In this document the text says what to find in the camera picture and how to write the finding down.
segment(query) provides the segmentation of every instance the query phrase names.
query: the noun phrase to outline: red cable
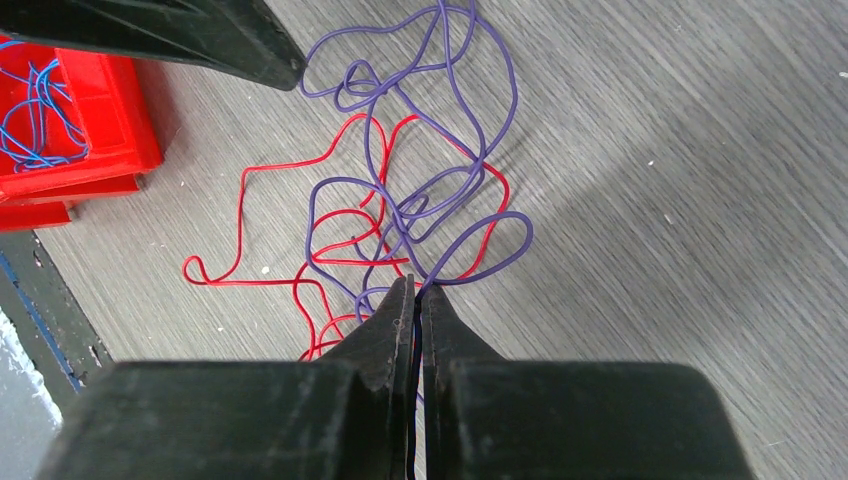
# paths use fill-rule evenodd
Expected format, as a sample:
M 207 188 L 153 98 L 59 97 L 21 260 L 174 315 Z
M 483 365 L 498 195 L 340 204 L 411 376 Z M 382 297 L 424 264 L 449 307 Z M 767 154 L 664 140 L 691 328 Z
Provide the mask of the red cable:
M 308 264 L 306 262 L 304 262 L 303 265 L 300 266 L 300 268 L 298 269 L 298 271 L 295 274 L 295 277 L 293 279 L 227 280 L 238 269 L 238 266 L 241 263 L 241 259 L 242 259 L 242 255 L 243 255 L 243 251 L 244 251 L 244 235 L 243 235 L 244 234 L 244 198 L 245 198 L 245 194 L 246 194 L 246 191 L 247 191 L 247 175 L 250 174 L 250 173 L 253 173 L 253 172 L 261 172 L 261 171 L 269 171 L 269 170 L 285 170 L 285 169 L 299 168 L 299 167 L 305 167 L 305 166 L 315 165 L 317 163 L 321 163 L 324 160 L 326 160 L 327 158 L 329 158 L 330 155 L 332 155 L 332 153 L 336 149 L 336 146 L 338 145 L 339 141 L 341 140 L 341 137 L 345 134 L 347 129 L 356 120 L 360 120 L 360 119 L 363 119 L 365 117 L 366 117 L 366 115 L 363 114 L 363 113 L 359 113 L 359 114 L 356 114 L 356 115 L 353 115 L 352 117 L 350 117 L 342 125 L 342 127 L 339 129 L 339 132 L 336 134 L 335 138 L 333 139 L 333 141 L 330 144 L 330 147 L 327 149 L 327 151 L 325 151 L 324 154 L 322 154 L 319 157 L 316 157 L 316 158 L 311 159 L 311 160 L 301 161 L 301 162 L 252 166 L 252 167 L 247 167 L 247 168 L 244 169 L 244 171 L 242 171 L 241 183 L 240 183 L 240 186 L 239 186 L 238 212 L 237 212 L 237 215 L 236 215 L 236 223 L 237 223 L 237 226 L 236 226 L 236 256 L 235 256 L 235 259 L 233 260 L 233 264 L 230 266 L 230 268 L 223 275 L 221 275 L 220 277 L 214 278 L 214 279 L 210 278 L 209 275 L 206 272 L 206 267 L 203 263 L 203 260 L 197 255 L 192 255 L 192 256 L 186 258 L 185 262 L 183 262 L 183 266 L 182 266 L 183 277 L 185 277 L 185 279 L 193 285 L 208 285 L 208 286 L 214 286 L 214 287 L 291 285 L 292 286 L 292 298 L 293 298 L 295 305 L 297 306 L 298 310 L 300 310 L 301 315 L 303 315 L 304 319 L 306 320 L 307 326 L 309 327 L 309 335 L 310 335 L 309 348 L 303 353 L 303 355 L 301 355 L 300 360 L 312 360 L 315 357 L 316 353 L 317 353 L 318 356 L 320 356 L 321 353 L 322 353 L 322 350 L 324 348 L 327 348 L 327 347 L 330 347 L 330 346 L 333 346 L 333 345 L 339 343 L 344 338 L 344 335 L 342 334 L 341 330 L 339 329 L 338 324 L 342 321 L 354 319 L 354 318 L 356 318 L 356 316 L 349 314 L 349 315 L 342 315 L 342 316 L 339 316 L 339 317 L 335 317 L 333 315 L 332 310 L 330 309 L 329 301 L 327 299 L 327 292 L 324 290 L 323 285 L 321 285 L 321 283 L 316 281 L 316 280 L 303 278 L 303 274 L 306 272 L 306 268 L 308 267 Z M 416 116 L 416 115 L 410 115 L 410 116 L 404 118 L 392 130 L 392 134 L 391 134 L 391 137 L 390 137 L 390 140 L 389 140 L 388 143 L 386 142 L 386 135 L 385 135 L 385 132 L 383 130 L 383 127 L 380 125 L 380 122 L 377 121 L 377 119 L 375 119 L 375 118 L 371 119 L 371 122 L 377 127 L 377 132 L 380 135 L 380 140 L 381 140 L 382 147 L 383 147 L 382 164 L 380 166 L 380 170 L 379 170 L 377 176 L 384 185 L 386 184 L 386 180 L 387 180 L 387 177 L 388 177 L 389 161 L 390 161 L 391 154 L 394 150 L 394 145 L 395 145 L 395 142 L 397 140 L 398 134 L 400 133 L 401 129 L 404 126 L 406 126 L 410 122 L 417 120 L 417 119 L 418 119 L 418 116 Z M 463 152 L 455 144 L 454 144 L 454 147 L 456 147 L 457 150 L 459 150 L 460 152 Z M 506 208 L 509 204 L 509 199 L 510 199 L 509 182 L 507 181 L 506 177 L 504 177 L 504 175 L 501 174 L 501 172 L 499 172 L 497 169 L 495 169 L 494 167 L 492 167 L 488 163 L 484 162 L 483 167 L 489 173 L 494 175 L 495 178 L 497 178 L 498 181 L 500 181 L 501 185 L 503 186 L 504 195 L 503 195 L 503 199 L 501 200 L 501 204 L 500 204 L 500 206 L 498 207 L 498 210 L 497 210 L 498 213 L 503 213 L 506 210 Z M 378 212 L 376 219 L 374 219 L 371 215 L 369 215 L 368 213 L 361 210 L 361 209 L 365 208 L 365 206 L 368 205 L 368 203 L 373 199 L 374 194 L 375 194 L 375 192 L 372 190 L 365 196 L 365 198 L 359 203 L 360 210 L 356 210 L 356 209 L 334 210 L 334 211 L 327 213 L 327 214 L 323 215 L 322 217 L 318 218 L 313 223 L 312 229 L 314 231 L 323 222 L 329 220 L 330 218 L 334 218 L 334 217 L 341 216 L 341 215 L 353 215 L 353 216 L 365 219 L 370 225 L 370 228 L 365 233 L 363 233 L 363 234 L 361 234 L 361 235 L 359 235 L 355 238 L 352 238 L 350 240 L 346 240 L 346 241 L 343 241 L 343 242 L 338 242 L 338 243 L 328 245 L 328 246 L 323 247 L 323 248 L 319 249 L 318 251 L 312 253 L 311 256 L 312 256 L 313 262 L 318 263 L 318 264 L 323 264 L 323 265 L 347 265 L 347 266 L 361 266 L 361 267 L 391 266 L 399 276 L 403 276 L 403 272 L 400 270 L 399 266 L 401 264 L 409 262 L 409 259 L 407 259 L 407 258 L 392 258 L 392 259 L 387 259 L 387 260 L 368 261 L 368 260 L 362 260 L 362 259 L 326 258 L 326 257 L 322 256 L 322 255 L 325 255 L 325 254 L 327 254 L 327 253 L 329 253 L 333 250 L 338 250 L 340 248 L 344 248 L 344 247 L 348 247 L 348 246 L 352 246 L 354 244 L 357 244 L 357 243 L 365 240 L 366 238 L 368 238 L 372 235 L 374 235 L 377 238 L 378 241 L 380 240 L 380 238 L 381 238 L 380 227 L 383 223 L 383 220 L 385 219 L 385 211 L 386 211 L 386 200 L 385 200 L 385 198 L 381 197 L 380 200 L 379 200 L 379 212 Z M 466 270 L 462 275 L 460 275 L 457 278 L 468 277 L 483 262 L 483 259 L 485 258 L 485 255 L 486 255 L 486 250 L 488 248 L 490 237 L 491 237 L 492 232 L 494 231 L 494 228 L 495 228 L 496 225 L 497 225 L 497 222 L 493 222 L 487 227 L 487 229 L 486 229 L 486 231 L 483 235 L 483 240 L 481 241 L 480 250 L 477 253 L 477 257 L 475 258 L 471 267 L 469 267 L 468 270 Z M 384 248 L 386 253 L 391 252 L 391 246 L 389 246 L 388 244 L 384 243 L 383 248 Z M 197 263 L 197 267 L 198 267 L 198 271 L 200 272 L 201 280 L 196 280 L 196 279 L 192 278 L 191 275 L 188 273 L 188 267 L 190 266 L 190 264 L 192 262 Z M 319 292 L 319 295 L 321 297 L 321 303 L 322 303 L 322 306 L 324 308 L 324 312 L 326 313 L 327 318 L 329 319 L 329 321 L 324 325 L 324 327 L 321 329 L 321 331 L 317 335 L 315 333 L 315 322 L 312 319 L 312 316 L 309 314 L 306 307 L 303 305 L 303 303 L 300 300 L 300 294 L 299 294 L 300 292 L 299 292 L 298 289 L 301 285 L 312 285 L 312 286 L 315 286 L 315 287 L 318 288 L 318 292 Z M 326 333 L 330 329 L 333 329 L 335 331 L 335 333 L 339 337 L 339 339 L 325 342 L 324 336 L 326 335 Z

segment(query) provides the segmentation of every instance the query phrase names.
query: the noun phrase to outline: red plastic container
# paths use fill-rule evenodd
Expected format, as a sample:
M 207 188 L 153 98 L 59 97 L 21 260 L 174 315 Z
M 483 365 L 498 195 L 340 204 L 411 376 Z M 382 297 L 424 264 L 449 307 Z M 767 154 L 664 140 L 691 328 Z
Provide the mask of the red plastic container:
M 6 40 L 0 36 L 0 42 Z M 15 173 L 15 161 L 0 152 L 0 205 L 6 209 L 0 211 L 0 231 L 42 225 L 39 212 L 44 213 L 46 223 L 56 224 L 58 205 L 63 202 L 133 193 L 138 190 L 135 175 L 149 173 L 162 163 L 131 59 L 26 44 L 0 50 L 0 67 L 26 76 L 29 62 L 44 68 L 54 58 L 59 60 L 71 97 L 70 102 L 60 96 L 55 96 L 56 100 L 82 130 L 88 155 L 68 165 Z M 0 74 L 0 118 L 26 96 L 26 84 Z M 44 154 L 78 153 L 80 147 L 68 138 L 58 118 L 51 117 L 47 117 Z M 28 116 L 14 117 L 9 133 L 27 142 L 31 135 Z M 22 209 L 45 202 L 50 209 Z M 31 221 L 7 224 L 6 219 L 14 212 L 23 212 L 22 218 Z

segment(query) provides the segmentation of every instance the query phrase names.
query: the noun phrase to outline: wood grain surface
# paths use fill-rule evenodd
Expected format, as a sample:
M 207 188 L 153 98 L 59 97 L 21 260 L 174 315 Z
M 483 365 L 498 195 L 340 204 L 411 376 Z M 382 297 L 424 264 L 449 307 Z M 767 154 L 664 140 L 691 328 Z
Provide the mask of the wood grain surface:
M 329 30 L 388 25 L 429 3 L 270 2 L 307 48 Z M 846 2 L 480 3 L 510 46 L 521 92 L 491 161 L 536 240 L 506 271 L 452 289 L 460 314 L 513 358 L 694 365 L 721 391 L 761 478 L 848 478 Z M 337 82 L 355 58 L 388 71 L 423 28 L 334 42 L 307 84 Z M 489 132 L 506 111 L 503 72 L 485 37 L 458 66 Z M 191 287 L 180 265 L 197 253 L 223 272 L 240 171 L 318 155 L 345 116 L 326 100 L 195 67 L 147 62 L 140 76 L 166 163 L 142 194 L 87 203 L 41 239 L 117 360 L 296 358 L 307 333 L 290 289 Z M 407 86 L 474 138 L 444 75 Z M 389 124 L 406 113 L 390 97 L 378 110 Z M 289 277 L 300 265 L 305 196 L 326 176 L 366 175 L 361 132 L 325 165 L 251 179 L 242 278 Z M 389 182 L 409 191 L 462 161 L 413 127 Z M 426 243 L 430 260 L 499 194 L 487 186 Z M 320 208 L 360 195 L 328 192 Z M 490 262 L 521 228 L 497 228 Z M 470 256 L 469 246 L 452 268 Z M 308 302 L 319 307 L 313 293 Z M 333 304 L 349 310 L 341 296 Z

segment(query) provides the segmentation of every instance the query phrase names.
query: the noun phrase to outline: white paint patch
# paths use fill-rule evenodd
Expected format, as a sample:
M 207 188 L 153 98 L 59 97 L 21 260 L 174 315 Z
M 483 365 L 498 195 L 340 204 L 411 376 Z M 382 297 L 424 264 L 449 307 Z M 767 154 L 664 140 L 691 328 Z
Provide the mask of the white paint patch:
M 36 393 L 33 397 L 40 399 L 44 404 L 44 407 L 53 420 L 53 425 L 56 427 L 62 426 L 62 412 L 59 411 L 59 406 L 53 403 L 50 392 L 44 386 L 44 377 L 35 369 L 35 365 L 33 365 L 32 360 L 24 351 L 23 345 L 21 345 L 18 332 L 15 331 L 15 326 L 12 325 L 9 317 L 2 311 L 0 311 L 0 348 L 4 348 L 9 352 L 9 366 L 11 369 L 19 375 L 26 376 L 35 387 Z

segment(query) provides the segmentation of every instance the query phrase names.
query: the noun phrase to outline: table surface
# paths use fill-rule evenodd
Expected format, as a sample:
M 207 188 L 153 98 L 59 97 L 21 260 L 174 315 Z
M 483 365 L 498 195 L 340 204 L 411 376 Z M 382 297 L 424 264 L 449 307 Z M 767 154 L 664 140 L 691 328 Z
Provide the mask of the table surface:
M 378 0 L 270 4 L 308 47 L 332 29 L 396 23 L 429 1 L 391 11 Z M 512 358 L 694 365 L 722 393 L 759 476 L 846 477 L 848 4 L 515 0 L 480 10 L 506 38 L 521 92 L 490 161 L 510 177 L 512 208 L 533 218 L 536 239 L 506 271 L 450 290 L 461 316 Z M 388 71 L 422 30 L 332 43 L 307 84 L 328 86 L 361 57 Z M 481 36 L 457 68 L 491 132 L 507 105 L 494 44 Z M 86 203 L 42 241 L 117 360 L 297 358 L 308 337 L 288 287 L 192 287 L 180 266 L 199 254 L 223 272 L 241 170 L 318 155 L 345 116 L 326 99 L 196 67 L 141 62 L 139 75 L 165 164 L 142 194 Z M 406 85 L 473 140 L 443 74 Z M 387 124 L 406 114 L 393 97 L 378 110 Z M 433 132 L 413 130 L 389 178 L 399 191 L 463 161 Z M 321 166 L 250 180 L 240 278 L 292 276 L 312 186 L 366 175 L 361 132 Z M 434 260 L 499 195 L 485 187 L 422 255 Z M 328 191 L 320 208 L 359 197 Z M 488 261 L 522 237 L 520 224 L 499 225 Z M 350 311 L 333 295 L 338 314 Z

